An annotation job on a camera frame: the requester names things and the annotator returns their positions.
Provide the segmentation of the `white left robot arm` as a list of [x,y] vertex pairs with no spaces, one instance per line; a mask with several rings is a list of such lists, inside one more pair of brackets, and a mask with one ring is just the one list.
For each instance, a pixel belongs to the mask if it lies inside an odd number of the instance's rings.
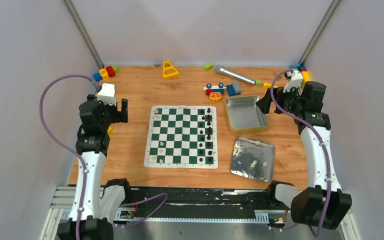
[[79,106],[81,125],[77,132],[75,153],[78,157],[76,192],[68,221],[60,223],[57,236],[61,240],[112,240],[114,218],[119,206],[129,206],[133,193],[127,179],[112,179],[101,186],[114,123],[128,122],[128,100],[106,104],[89,96]]

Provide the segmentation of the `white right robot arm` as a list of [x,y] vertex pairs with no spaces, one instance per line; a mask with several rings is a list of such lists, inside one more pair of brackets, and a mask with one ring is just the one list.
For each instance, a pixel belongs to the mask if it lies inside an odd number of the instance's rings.
[[307,187],[303,191],[287,182],[272,181],[267,187],[266,204],[272,209],[281,205],[290,210],[292,221],[313,227],[335,230],[352,206],[352,197],[342,191],[333,166],[330,150],[331,123],[322,112],[326,86],[315,81],[296,87],[268,88],[256,106],[267,114],[271,103],[275,113],[293,117],[304,145],[307,164]]

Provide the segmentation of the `metal tin with black pieces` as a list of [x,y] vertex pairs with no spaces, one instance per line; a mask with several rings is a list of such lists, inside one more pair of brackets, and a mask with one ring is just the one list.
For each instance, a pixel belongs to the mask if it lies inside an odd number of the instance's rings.
[[225,100],[228,131],[231,135],[258,134],[269,127],[269,120],[256,105],[259,96],[235,96]]

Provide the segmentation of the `green white chess mat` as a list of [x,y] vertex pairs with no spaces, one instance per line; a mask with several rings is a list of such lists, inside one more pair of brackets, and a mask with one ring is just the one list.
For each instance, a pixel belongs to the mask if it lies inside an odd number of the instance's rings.
[[[216,169],[219,166],[217,129],[215,106],[155,105],[151,108],[143,165]],[[212,143],[211,148],[206,147],[207,142]],[[213,163],[206,164],[206,157],[213,157]]]

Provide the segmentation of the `yellow arch block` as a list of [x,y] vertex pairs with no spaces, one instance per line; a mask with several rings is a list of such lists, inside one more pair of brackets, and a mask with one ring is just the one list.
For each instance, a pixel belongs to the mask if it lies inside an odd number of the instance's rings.
[[266,89],[269,89],[272,87],[272,84],[271,83],[268,83],[268,82],[265,82],[263,85],[262,85],[263,88],[266,88]]

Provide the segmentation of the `yellow red blue brick tower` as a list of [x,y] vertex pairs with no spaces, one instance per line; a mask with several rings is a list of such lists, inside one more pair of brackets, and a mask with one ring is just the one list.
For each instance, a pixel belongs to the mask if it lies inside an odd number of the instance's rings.
[[303,84],[311,81],[311,77],[306,66],[299,66],[297,69],[300,71],[301,75],[303,76],[303,81],[302,81]]

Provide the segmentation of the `green cube block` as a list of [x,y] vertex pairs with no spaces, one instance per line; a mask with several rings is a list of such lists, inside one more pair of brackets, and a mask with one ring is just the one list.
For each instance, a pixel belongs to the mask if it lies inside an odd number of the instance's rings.
[[255,86],[261,86],[261,85],[262,85],[262,81],[260,79],[256,79]]

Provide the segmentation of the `colourful cylinder block row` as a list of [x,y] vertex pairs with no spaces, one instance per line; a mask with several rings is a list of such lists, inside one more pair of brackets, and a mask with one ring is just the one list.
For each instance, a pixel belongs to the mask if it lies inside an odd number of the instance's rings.
[[119,72],[120,70],[117,66],[108,65],[100,69],[97,73],[94,73],[92,76],[96,82],[100,82],[114,78]]

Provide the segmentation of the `grey blue brick stack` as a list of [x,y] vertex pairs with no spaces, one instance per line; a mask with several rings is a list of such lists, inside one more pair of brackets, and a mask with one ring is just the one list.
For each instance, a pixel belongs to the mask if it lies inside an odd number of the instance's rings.
[[242,93],[242,88],[237,81],[232,82],[226,86],[226,91],[229,97],[237,96]]

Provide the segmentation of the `metal tin lid tray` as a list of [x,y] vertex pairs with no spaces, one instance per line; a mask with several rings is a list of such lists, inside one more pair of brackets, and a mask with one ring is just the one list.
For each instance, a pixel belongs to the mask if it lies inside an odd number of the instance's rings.
[[269,183],[273,179],[274,164],[274,145],[246,137],[235,139],[230,162],[232,174]]

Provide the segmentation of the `toy block car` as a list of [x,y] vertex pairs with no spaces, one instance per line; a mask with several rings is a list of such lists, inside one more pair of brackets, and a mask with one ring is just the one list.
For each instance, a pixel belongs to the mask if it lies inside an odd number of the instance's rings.
[[203,87],[203,91],[205,95],[208,96],[209,100],[212,102],[219,102],[227,87],[222,83],[218,83],[216,85],[212,85],[211,83],[207,83],[205,87]]

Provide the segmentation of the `silver microphone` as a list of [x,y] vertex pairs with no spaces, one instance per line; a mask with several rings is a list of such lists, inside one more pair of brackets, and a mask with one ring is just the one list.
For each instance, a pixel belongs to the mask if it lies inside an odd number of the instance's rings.
[[240,73],[237,73],[235,71],[229,70],[227,67],[224,67],[222,65],[217,65],[215,67],[215,72],[220,75],[224,75],[233,79],[236,79],[240,82],[246,83],[248,85],[254,86],[256,84],[256,81],[250,77],[244,76]]

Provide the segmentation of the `yellow triangular frame block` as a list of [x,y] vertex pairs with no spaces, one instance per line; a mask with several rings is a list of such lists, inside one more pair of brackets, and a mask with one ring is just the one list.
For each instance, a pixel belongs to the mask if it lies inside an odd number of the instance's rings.
[[171,79],[178,77],[180,75],[179,71],[176,67],[169,61],[166,60],[162,64],[162,78],[163,79]]

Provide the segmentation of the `green block near wall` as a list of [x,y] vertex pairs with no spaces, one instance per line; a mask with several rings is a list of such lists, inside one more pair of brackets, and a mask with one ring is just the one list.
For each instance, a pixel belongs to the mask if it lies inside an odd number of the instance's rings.
[[205,71],[209,71],[211,68],[213,68],[213,63],[212,62],[208,62],[208,63],[206,63],[204,66],[203,66],[203,69],[205,70]]

